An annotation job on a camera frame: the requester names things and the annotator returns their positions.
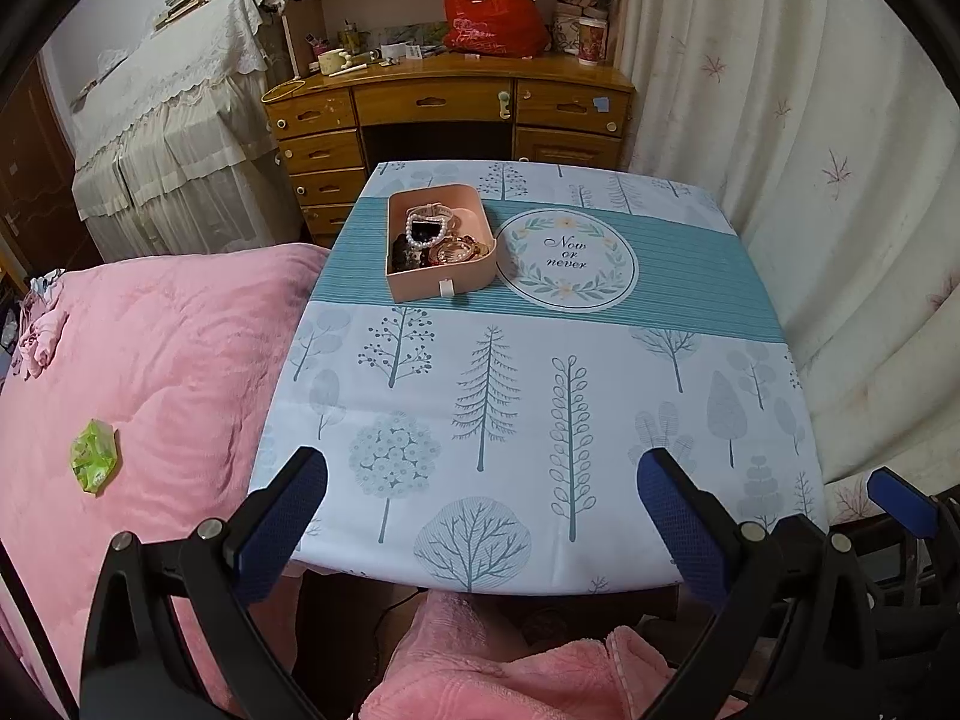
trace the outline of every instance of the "teal stripe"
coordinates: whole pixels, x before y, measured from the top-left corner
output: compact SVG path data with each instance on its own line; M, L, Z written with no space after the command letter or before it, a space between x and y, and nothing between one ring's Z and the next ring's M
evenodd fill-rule
M508 218L531 210L531 203L484 200L484 208L496 231ZM384 274L385 209L384 197L357 200L312 300L392 305ZM611 225L637 252L640 280L618 305L595 314L552 311L515 295L499 279L475 293L416 300L414 305L662 327L771 343L784 340L760 276L736 236L616 211L576 211Z

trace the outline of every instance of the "blue gripper pad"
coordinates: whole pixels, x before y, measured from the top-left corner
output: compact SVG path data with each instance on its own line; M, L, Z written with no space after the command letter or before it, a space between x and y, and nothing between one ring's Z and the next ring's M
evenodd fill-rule
M270 595L326 495L326 461L312 447L301 447L265 490L256 490L272 504L259 513L250 535L236 552L233 593L244 606Z
M656 525L691 592L717 613L728 594L728 565L723 550L680 492L678 483L658 461L662 449L653 449L637 465L637 493ZM699 490L688 482L690 490Z
M890 469L870 474L867 495L915 538L934 538L939 532L937 504Z

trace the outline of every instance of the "pink bedding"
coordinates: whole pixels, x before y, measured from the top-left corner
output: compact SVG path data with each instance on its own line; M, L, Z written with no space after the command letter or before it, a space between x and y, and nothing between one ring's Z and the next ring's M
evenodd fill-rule
M64 276L69 319L56 357L0 394L0 541L75 694L110 537L182 538L246 497L280 367L327 253L291 244ZM80 490L68 461L91 418L117 429L121 455L97 497ZM0 594L0 616L4 603ZM289 667L296 589L280 584L265 607L254 617ZM229 693L196 620L181 615L181 624L223 706Z

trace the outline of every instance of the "wooden door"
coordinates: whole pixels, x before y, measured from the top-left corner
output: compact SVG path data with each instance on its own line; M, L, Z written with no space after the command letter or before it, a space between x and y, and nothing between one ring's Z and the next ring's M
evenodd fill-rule
M30 275L103 262L77 214L73 175L34 60L0 112L0 225Z
M619 153L618 138L560 129L517 127L515 159L616 170L616 157Z

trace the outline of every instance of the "pink box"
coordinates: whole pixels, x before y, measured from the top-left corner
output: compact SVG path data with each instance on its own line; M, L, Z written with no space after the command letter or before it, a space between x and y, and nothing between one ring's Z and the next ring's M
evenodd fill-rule
M391 247L398 235L406 232L407 212L418 205L440 203L453 211L459 220L458 235L469 235L474 241L485 244L490 251L483 257L454 265L437 265L417 271L390 272ZM449 281L453 293L468 293L482 290L496 278L496 239L490 229L487 214L480 202L480 194L466 184L446 184L398 191L387 199L387 286L394 303L407 300L436 298L440 284Z

